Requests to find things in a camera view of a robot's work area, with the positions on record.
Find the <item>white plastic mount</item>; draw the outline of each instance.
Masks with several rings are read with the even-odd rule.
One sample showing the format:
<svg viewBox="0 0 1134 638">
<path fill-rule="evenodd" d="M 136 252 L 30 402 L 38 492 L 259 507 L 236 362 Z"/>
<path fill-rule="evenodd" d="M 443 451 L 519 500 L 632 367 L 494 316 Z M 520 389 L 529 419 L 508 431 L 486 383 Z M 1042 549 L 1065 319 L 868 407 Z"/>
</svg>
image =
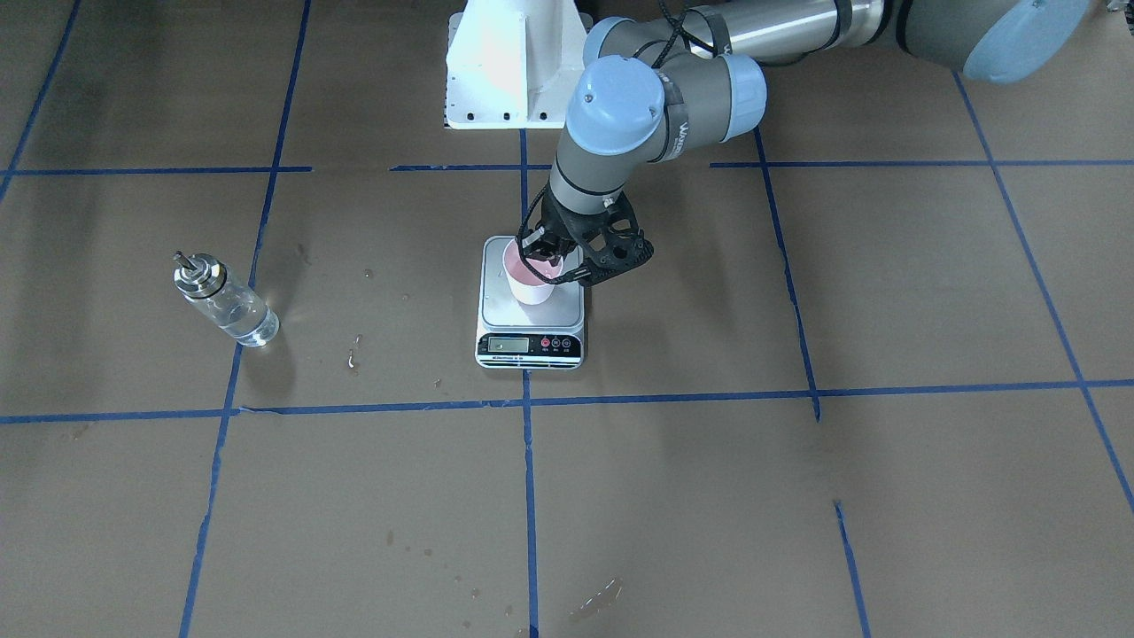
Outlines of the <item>white plastic mount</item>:
<svg viewBox="0 0 1134 638">
<path fill-rule="evenodd" d="M 445 99 L 452 128 L 562 128 L 583 73 L 572 0 L 468 0 L 449 18 Z"/>
</svg>

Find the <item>scale control panel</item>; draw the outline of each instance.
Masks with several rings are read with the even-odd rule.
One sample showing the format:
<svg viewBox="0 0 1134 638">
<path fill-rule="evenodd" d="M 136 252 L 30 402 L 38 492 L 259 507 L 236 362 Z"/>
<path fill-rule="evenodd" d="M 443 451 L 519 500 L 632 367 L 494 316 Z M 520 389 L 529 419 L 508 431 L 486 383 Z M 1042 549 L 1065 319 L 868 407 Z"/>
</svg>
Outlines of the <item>scale control panel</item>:
<svg viewBox="0 0 1134 638">
<path fill-rule="evenodd" d="M 501 366 L 519 361 L 559 361 L 564 367 L 575 367 L 583 359 L 583 344 L 572 335 L 489 333 L 477 342 L 476 356 L 484 364 L 494 360 Z"/>
</svg>

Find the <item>silver lid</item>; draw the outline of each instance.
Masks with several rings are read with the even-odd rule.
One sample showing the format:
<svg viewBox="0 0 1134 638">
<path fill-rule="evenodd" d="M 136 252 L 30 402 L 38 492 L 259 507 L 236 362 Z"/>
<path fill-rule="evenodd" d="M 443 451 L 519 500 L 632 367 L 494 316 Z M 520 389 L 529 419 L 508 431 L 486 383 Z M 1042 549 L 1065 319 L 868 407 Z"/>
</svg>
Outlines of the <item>silver lid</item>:
<svg viewBox="0 0 1134 638">
<path fill-rule="evenodd" d="M 217 292 L 228 279 L 228 269 L 211 254 L 198 252 L 185 256 L 174 253 L 174 284 L 189 298 L 205 298 Z"/>
</svg>

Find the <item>light blue joint cap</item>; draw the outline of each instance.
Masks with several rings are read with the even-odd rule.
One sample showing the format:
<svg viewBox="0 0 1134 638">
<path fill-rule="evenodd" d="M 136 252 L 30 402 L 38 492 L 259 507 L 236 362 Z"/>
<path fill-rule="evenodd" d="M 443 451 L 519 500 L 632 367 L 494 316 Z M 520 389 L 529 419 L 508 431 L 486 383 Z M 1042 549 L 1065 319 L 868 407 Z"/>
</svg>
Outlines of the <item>light blue joint cap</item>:
<svg viewBox="0 0 1134 638">
<path fill-rule="evenodd" d="M 665 107 L 666 91 L 650 65 L 604 56 L 578 78 L 567 104 L 567 130 L 590 153 L 620 155 L 653 135 Z"/>
<path fill-rule="evenodd" d="M 728 66 L 728 79 L 733 85 L 733 110 L 728 117 L 728 133 L 721 142 L 727 142 L 742 133 L 747 133 L 764 118 L 768 108 L 768 83 L 760 65 L 747 56 L 721 56 Z"/>
<path fill-rule="evenodd" d="M 1010 84 L 1032 75 L 1067 42 L 1090 2 L 1021 0 L 976 43 L 965 61 L 965 76 Z"/>
<path fill-rule="evenodd" d="M 607 36 L 610 32 L 624 22 L 634 22 L 629 18 L 620 18 L 618 16 L 611 16 L 609 18 L 602 18 L 594 26 L 591 27 L 591 33 L 586 34 L 586 41 L 583 42 L 583 65 L 591 66 L 591 62 L 599 59 L 599 53 L 602 52 L 602 44 L 607 41 Z"/>
</svg>

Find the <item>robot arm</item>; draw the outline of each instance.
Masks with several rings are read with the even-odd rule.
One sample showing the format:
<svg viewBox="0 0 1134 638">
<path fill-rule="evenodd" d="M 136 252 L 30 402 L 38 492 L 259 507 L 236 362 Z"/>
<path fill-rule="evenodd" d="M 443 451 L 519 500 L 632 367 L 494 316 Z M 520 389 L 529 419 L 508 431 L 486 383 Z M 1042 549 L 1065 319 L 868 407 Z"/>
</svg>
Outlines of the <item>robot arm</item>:
<svg viewBox="0 0 1134 638">
<path fill-rule="evenodd" d="M 623 192 L 631 173 L 752 130 L 768 95 L 760 62 L 881 41 L 974 79 L 1015 82 L 1063 46 L 1090 1 L 748 0 L 652 23 L 607 18 L 587 36 L 550 178 L 517 231 L 521 255 L 544 281 L 584 286 L 645 263 L 653 246 Z M 582 264 L 553 279 L 527 261 L 576 246 Z"/>
</svg>

